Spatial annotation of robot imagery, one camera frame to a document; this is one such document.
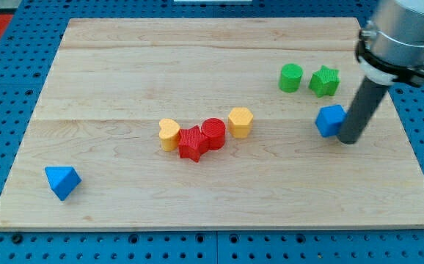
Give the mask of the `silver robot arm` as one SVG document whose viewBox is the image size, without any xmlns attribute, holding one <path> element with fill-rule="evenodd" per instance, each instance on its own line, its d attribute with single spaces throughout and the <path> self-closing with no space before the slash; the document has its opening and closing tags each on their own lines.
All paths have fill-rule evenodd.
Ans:
<svg viewBox="0 0 424 264">
<path fill-rule="evenodd" d="M 382 86 L 424 85 L 424 0 L 383 0 L 359 31 L 356 58 Z"/>
</svg>

